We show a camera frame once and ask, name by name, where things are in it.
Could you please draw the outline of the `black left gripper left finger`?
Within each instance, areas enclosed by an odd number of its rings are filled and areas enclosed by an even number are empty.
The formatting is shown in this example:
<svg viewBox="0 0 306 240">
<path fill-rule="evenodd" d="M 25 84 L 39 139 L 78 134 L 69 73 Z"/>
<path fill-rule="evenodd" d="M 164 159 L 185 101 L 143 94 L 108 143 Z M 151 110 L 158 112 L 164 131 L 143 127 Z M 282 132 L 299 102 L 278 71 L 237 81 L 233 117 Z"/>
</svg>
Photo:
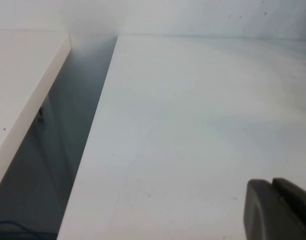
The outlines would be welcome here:
<svg viewBox="0 0 306 240">
<path fill-rule="evenodd" d="M 266 180 L 247 183 L 243 222 L 249 240 L 306 240 L 306 224 Z"/>
</svg>

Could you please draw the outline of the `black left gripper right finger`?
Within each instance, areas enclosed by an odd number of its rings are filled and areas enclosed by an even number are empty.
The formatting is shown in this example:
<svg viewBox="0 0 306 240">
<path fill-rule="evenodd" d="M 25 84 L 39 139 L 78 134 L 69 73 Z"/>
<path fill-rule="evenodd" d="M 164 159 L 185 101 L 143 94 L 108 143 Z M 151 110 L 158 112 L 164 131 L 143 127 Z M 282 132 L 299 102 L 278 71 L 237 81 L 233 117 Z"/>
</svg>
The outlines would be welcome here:
<svg viewBox="0 0 306 240">
<path fill-rule="evenodd" d="M 274 178 L 272 185 L 292 212 L 306 225 L 306 190 L 284 178 Z"/>
</svg>

